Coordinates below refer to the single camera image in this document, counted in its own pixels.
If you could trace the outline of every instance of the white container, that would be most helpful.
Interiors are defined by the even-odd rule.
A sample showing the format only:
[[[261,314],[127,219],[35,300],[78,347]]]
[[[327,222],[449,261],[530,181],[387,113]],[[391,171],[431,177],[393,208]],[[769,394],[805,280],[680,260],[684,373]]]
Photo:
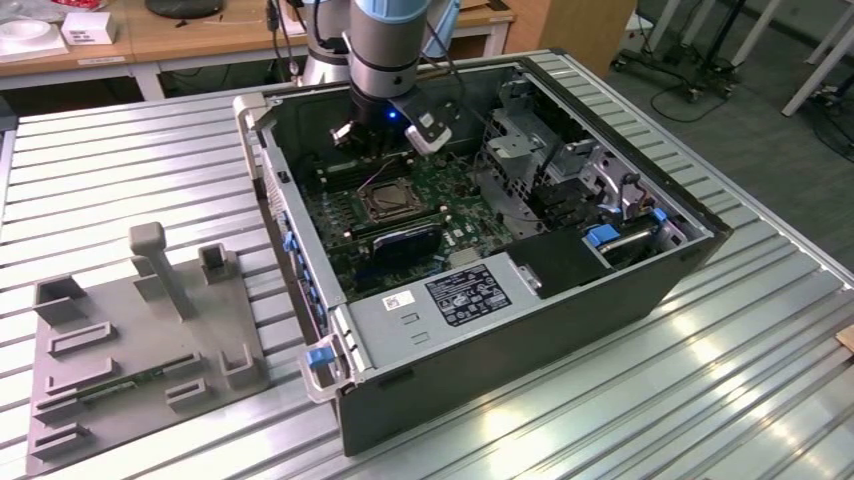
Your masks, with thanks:
[[[68,53],[68,49],[55,25],[48,27],[48,32],[36,40],[31,39],[24,42],[0,40],[0,63],[20,62],[66,53]]]
[[[51,25],[39,20],[14,20],[0,25],[0,42],[19,45],[40,43],[51,33]]]
[[[108,45],[116,39],[116,22],[110,12],[72,12],[63,23],[70,45]]]

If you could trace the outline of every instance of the white box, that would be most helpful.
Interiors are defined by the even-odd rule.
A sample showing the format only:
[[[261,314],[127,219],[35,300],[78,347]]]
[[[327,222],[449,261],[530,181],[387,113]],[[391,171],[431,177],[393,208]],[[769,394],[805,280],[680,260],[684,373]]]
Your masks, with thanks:
[[[110,12],[66,15],[63,36],[70,45],[107,45],[116,39],[116,22]]]
[[[653,23],[641,18],[637,13],[632,14],[629,23],[626,24],[626,33],[620,41],[620,51],[629,50],[641,53],[645,44],[645,35],[649,38],[653,35]]]

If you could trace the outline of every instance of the motherboard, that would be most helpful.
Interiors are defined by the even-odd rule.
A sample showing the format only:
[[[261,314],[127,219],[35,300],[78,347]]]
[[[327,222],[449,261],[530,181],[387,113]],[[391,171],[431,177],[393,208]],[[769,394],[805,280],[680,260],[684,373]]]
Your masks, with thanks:
[[[402,153],[318,169],[303,191],[354,301],[489,256],[514,237],[481,196],[474,157]]]

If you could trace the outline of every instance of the wooden cabinet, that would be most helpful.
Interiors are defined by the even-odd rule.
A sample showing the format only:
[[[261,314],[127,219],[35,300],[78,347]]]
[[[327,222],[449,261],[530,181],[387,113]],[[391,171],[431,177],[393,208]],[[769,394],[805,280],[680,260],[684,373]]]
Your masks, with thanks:
[[[517,13],[506,53],[564,48],[604,77],[626,31],[636,0],[503,0]]]

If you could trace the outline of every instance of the aluminum extrusion table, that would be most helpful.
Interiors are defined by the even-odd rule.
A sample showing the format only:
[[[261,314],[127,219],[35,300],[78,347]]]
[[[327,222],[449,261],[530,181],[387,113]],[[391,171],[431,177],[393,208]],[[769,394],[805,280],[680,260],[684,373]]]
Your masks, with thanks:
[[[26,118],[0,161],[0,479],[26,475],[32,282],[131,275],[123,235],[142,218],[167,227],[173,261],[207,242],[239,252],[275,386],[56,478],[854,475],[854,368],[833,337],[854,319],[852,274],[577,62],[531,56],[736,228],[650,316],[347,458],[294,361],[301,333],[233,118],[241,92]]]

